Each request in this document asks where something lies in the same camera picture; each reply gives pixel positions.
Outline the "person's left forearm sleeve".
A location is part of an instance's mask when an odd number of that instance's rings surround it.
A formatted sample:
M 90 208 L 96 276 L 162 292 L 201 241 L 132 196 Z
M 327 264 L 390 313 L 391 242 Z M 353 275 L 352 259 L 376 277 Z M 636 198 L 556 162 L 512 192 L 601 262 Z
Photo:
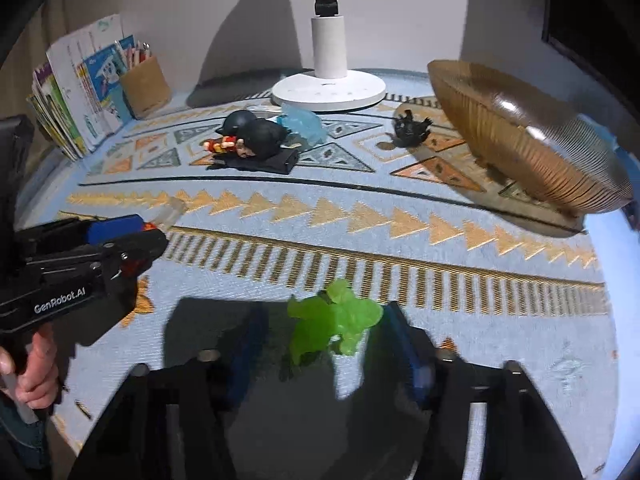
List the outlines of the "person's left forearm sleeve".
M 52 479 L 53 469 L 47 438 L 47 419 L 28 424 L 15 403 L 1 395 L 0 474 L 1 479 Z

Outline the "person's left hand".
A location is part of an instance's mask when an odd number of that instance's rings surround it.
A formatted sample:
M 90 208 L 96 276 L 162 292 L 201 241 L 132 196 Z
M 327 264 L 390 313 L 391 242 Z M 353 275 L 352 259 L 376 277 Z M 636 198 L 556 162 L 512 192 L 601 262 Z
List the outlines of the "person's left hand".
M 26 404 L 32 410 L 47 410 L 58 396 L 56 343 L 51 323 L 43 324 L 32 335 L 32 348 L 26 368 L 15 371 L 14 359 L 1 349 L 1 392 L 11 400 Z

